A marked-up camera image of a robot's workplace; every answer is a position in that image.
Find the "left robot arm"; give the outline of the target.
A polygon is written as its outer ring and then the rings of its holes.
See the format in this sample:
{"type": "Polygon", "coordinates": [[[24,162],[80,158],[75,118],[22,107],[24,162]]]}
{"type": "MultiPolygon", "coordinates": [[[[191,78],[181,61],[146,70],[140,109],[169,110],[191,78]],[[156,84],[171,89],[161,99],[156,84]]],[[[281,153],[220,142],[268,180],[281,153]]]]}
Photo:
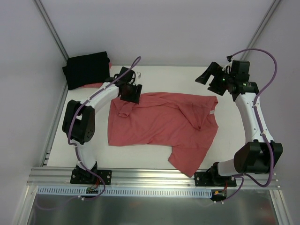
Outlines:
{"type": "Polygon", "coordinates": [[[99,180],[98,164],[91,139],[95,134],[95,116],[101,108],[120,97],[130,103],[138,103],[142,85],[130,68],[122,67],[114,77],[108,77],[103,85],[83,101],[70,100],[67,104],[62,131],[67,142],[75,149],[77,164],[72,170],[72,184],[93,184],[99,180]]]}

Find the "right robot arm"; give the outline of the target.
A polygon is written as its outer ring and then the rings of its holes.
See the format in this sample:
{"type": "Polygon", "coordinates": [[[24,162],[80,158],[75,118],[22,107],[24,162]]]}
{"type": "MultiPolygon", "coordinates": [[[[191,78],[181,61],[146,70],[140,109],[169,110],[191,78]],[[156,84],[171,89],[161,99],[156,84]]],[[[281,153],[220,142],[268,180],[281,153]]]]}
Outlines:
{"type": "Polygon", "coordinates": [[[206,84],[210,76],[213,80],[208,90],[222,96],[226,91],[232,96],[242,119],[245,145],[233,159],[215,162],[201,177],[204,182],[220,186],[230,179],[247,176],[255,181],[253,174],[268,174],[267,187],[272,179],[273,169],[283,153],[281,143],[274,141],[260,107],[260,91],[255,82],[249,81],[249,61],[233,60],[225,67],[212,62],[195,82],[206,84]]]}

